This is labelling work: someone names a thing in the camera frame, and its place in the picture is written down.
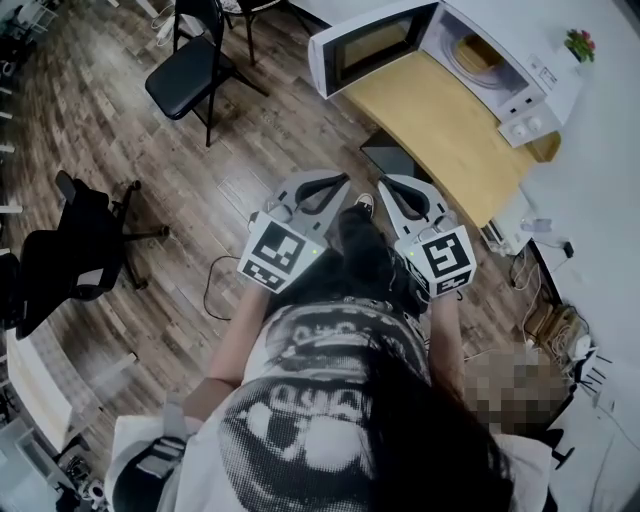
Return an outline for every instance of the microwave knob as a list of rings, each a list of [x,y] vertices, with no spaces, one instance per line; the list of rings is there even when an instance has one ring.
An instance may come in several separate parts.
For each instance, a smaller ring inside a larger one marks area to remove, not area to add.
[[[525,137],[527,135],[527,129],[523,124],[516,124],[511,128],[511,134],[516,137]]]
[[[530,117],[529,119],[527,119],[527,126],[532,132],[539,132],[540,128],[542,128],[542,121],[540,121],[540,119],[538,119],[537,117]]]

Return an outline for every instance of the black and white sneaker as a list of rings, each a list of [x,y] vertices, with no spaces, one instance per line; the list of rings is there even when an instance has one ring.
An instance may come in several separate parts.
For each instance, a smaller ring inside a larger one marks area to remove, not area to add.
[[[369,218],[373,218],[373,196],[371,194],[360,194],[356,199],[356,206],[361,205],[369,213]]]

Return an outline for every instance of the wooden table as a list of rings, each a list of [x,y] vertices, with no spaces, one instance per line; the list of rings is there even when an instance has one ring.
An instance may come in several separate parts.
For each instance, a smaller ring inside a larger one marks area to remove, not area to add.
[[[389,133],[476,226],[507,203],[535,159],[455,76],[415,52],[350,85],[346,96]]]

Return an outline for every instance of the open microwave door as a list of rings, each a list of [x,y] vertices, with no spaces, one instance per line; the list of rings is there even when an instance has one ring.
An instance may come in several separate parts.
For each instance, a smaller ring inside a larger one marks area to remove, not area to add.
[[[309,40],[316,89],[329,98],[372,71],[414,52],[437,0],[404,0],[335,25]]]

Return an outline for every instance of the black pants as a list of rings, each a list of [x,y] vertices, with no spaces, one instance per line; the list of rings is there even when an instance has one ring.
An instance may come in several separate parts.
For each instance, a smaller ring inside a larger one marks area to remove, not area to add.
[[[424,309],[415,295],[416,283],[394,258],[369,213],[356,205],[340,214],[344,255],[326,250],[296,281],[273,295],[267,314],[292,304],[340,300],[347,296],[387,301],[397,312],[418,317]]]

